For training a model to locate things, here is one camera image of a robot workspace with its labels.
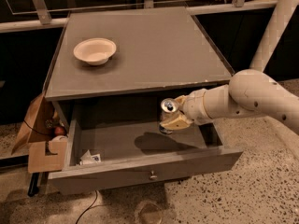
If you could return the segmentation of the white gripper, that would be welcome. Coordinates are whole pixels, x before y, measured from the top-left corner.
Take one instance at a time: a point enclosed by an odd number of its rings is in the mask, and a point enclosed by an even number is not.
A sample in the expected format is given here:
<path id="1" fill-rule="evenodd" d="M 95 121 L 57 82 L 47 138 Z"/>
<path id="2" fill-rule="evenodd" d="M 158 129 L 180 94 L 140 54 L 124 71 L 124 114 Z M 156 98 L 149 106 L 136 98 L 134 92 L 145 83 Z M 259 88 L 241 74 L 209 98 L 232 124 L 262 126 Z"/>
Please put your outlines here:
<path id="1" fill-rule="evenodd" d="M 180 95 L 176 101 L 182 106 L 183 113 L 163 113 L 160 125 L 167 130 L 182 130 L 191 126 L 205 125 L 212 122 L 205 110 L 204 96 L 206 89 L 191 92 L 189 95 Z"/>

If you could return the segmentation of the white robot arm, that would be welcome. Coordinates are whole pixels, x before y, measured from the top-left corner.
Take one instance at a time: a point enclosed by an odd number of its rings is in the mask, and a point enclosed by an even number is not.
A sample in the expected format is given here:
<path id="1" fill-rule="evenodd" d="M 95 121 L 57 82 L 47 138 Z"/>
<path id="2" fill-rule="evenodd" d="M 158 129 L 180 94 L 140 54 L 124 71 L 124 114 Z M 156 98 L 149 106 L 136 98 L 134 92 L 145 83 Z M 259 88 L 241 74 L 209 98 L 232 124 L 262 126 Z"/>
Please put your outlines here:
<path id="1" fill-rule="evenodd" d="M 161 102 L 162 133 L 204 125 L 215 119 L 269 116 L 299 133 L 299 97 L 263 72 L 247 69 L 236 73 L 227 85 L 200 89 Z"/>

